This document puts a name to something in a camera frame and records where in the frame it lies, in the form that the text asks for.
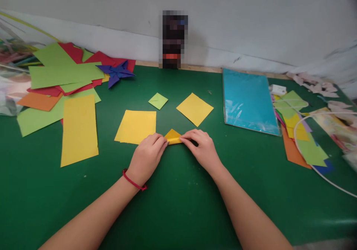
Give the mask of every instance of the table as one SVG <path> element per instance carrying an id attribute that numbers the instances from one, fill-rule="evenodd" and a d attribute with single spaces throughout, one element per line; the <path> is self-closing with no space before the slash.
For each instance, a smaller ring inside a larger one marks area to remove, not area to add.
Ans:
<path id="1" fill-rule="evenodd" d="M 213 138 L 223 164 L 293 245 L 341 238 L 354 232 L 357 199 L 314 171 L 286 160 L 282 137 L 224 124 L 222 75 L 136 66 L 136 78 L 96 87 L 99 155 L 60 168 L 62 125 L 56 122 L 21 137 L 15 117 L 0 116 L 0 248 L 36 249 L 106 191 L 129 166 L 136 145 L 114 141 L 126 109 L 156 110 L 157 132 L 180 134 L 195 126 L 176 107 L 191 92 L 214 110 L 200 125 Z M 310 103 L 325 103 L 294 81 L 269 79 Z M 148 100 L 168 102 L 157 110 Z M 342 91 L 340 101 L 350 103 Z M 357 193 L 357 176 L 341 150 L 308 119 L 314 137 L 335 166 L 328 177 Z M 184 144 L 170 145 L 148 190 L 139 193 L 114 223 L 101 249 L 240 249 L 213 180 Z"/>

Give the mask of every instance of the origami pinwheel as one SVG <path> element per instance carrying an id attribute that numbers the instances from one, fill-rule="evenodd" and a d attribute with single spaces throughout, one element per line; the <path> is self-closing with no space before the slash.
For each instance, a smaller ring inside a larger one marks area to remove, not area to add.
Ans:
<path id="1" fill-rule="evenodd" d="M 117 67 L 109 65 L 97 65 L 104 73 L 109 74 L 108 89 L 111 88 L 115 83 L 119 82 L 120 78 L 136 76 L 131 71 L 128 70 L 128 61 L 124 61 Z"/>

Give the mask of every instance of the green paper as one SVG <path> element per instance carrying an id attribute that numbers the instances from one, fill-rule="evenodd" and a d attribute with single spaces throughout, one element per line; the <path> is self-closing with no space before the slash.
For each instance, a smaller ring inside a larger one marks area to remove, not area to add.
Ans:
<path id="1" fill-rule="evenodd" d="M 325 166 L 324 160 L 328 159 L 327 154 L 320 146 L 316 146 L 316 143 L 311 135 L 308 133 L 310 141 L 297 140 L 302 156 L 309 165 Z"/>
<path id="2" fill-rule="evenodd" d="M 74 60 L 58 44 L 50 44 L 33 53 L 44 66 L 76 65 Z"/>
<path id="3" fill-rule="evenodd" d="M 150 100 L 149 103 L 153 105 L 154 107 L 161 109 L 165 103 L 168 101 L 168 99 L 159 93 L 156 93 Z"/>
<path id="4" fill-rule="evenodd" d="M 298 99 L 298 100 L 293 100 L 293 101 L 277 101 L 274 102 L 274 107 L 286 118 L 286 119 L 291 119 L 295 114 L 296 110 L 299 111 L 302 108 L 295 108 L 292 109 L 291 107 L 298 107 L 298 106 L 306 106 L 306 102 L 295 92 L 295 91 L 290 91 L 286 95 L 281 97 L 282 100 L 285 99 Z"/>
<path id="5" fill-rule="evenodd" d="M 81 87 L 86 86 L 86 85 L 91 84 L 91 83 L 92 83 L 92 81 L 88 80 L 88 81 L 83 81 L 83 82 L 79 82 L 79 83 L 64 84 L 64 85 L 61 85 L 60 87 L 62 88 L 62 90 L 65 93 L 68 93 L 68 92 L 71 92 L 73 90 L 76 90 L 78 88 L 81 88 Z"/>
<path id="6" fill-rule="evenodd" d="M 19 123 L 22 136 L 27 136 L 47 125 L 50 125 L 63 118 L 64 102 L 67 99 L 76 97 L 94 95 L 96 103 L 100 101 L 100 98 L 94 88 L 82 91 L 70 96 L 62 96 L 57 104 L 49 111 L 38 110 L 28 108 L 17 116 L 17 122 Z"/>
<path id="7" fill-rule="evenodd" d="M 68 66 L 29 67 L 31 89 L 103 79 L 104 73 L 95 65 L 101 62 Z"/>
<path id="8" fill-rule="evenodd" d="M 88 58 L 90 58 L 91 56 L 93 56 L 94 54 L 91 52 L 88 52 L 87 50 L 85 50 L 83 48 L 83 57 L 82 57 L 82 62 L 85 62 Z"/>

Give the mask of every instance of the red bracelet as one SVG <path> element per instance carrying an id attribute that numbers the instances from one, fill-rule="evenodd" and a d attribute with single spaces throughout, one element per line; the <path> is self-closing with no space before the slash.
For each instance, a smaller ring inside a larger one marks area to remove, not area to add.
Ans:
<path id="1" fill-rule="evenodd" d="M 148 189 L 148 187 L 146 185 L 144 185 L 144 187 L 140 187 L 138 184 L 135 184 L 135 182 L 133 182 L 130 178 L 128 178 L 125 174 L 125 172 L 127 171 L 127 169 L 123 170 L 123 176 L 126 178 L 127 181 L 129 181 L 130 183 L 132 183 L 135 187 L 137 187 L 138 189 L 140 189 L 141 191 L 144 191 L 146 189 Z"/>

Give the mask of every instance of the yellow paper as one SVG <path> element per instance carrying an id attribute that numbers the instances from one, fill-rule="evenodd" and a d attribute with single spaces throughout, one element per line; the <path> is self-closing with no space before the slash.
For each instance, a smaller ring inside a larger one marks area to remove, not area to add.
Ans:
<path id="1" fill-rule="evenodd" d="M 294 128 L 286 127 L 286 130 L 289 135 L 289 138 L 294 138 Z M 296 138 L 298 140 L 310 141 L 308 133 L 306 132 L 304 127 L 303 129 L 296 129 Z"/>
<path id="2" fill-rule="evenodd" d="M 287 119 L 286 117 L 284 117 L 284 122 L 286 124 L 286 127 L 290 127 L 290 128 L 295 128 L 295 125 L 301 120 L 299 115 L 296 113 L 292 118 Z M 302 122 L 299 124 L 299 126 L 297 127 L 297 129 L 304 129 L 304 125 L 302 124 Z"/>
<path id="3" fill-rule="evenodd" d="M 110 78 L 110 75 L 105 73 L 104 74 L 104 79 L 102 80 L 102 83 L 106 82 L 106 81 L 109 81 L 109 78 Z"/>
<path id="4" fill-rule="evenodd" d="M 64 102 L 61 167 L 98 155 L 94 95 Z"/>
<path id="5" fill-rule="evenodd" d="M 213 110 L 213 107 L 191 93 L 177 109 L 198 127 Z"/>
<path id="6" fill-rule="evenodd" d="M 177 143 L 182 143 L 181 140 L 179 139 L 181 135 L 177 133 L 174 129 L 171 129 L 165 136 L 165 138 L 168 141 L 169 145 L 172 144 L 177 144 Z"/>
<path id="7" fill-rule="evenodd" d="M 156 111 L 126 110 L 115 141 L 140 144 L 148 135 L 156 132 Z"/>

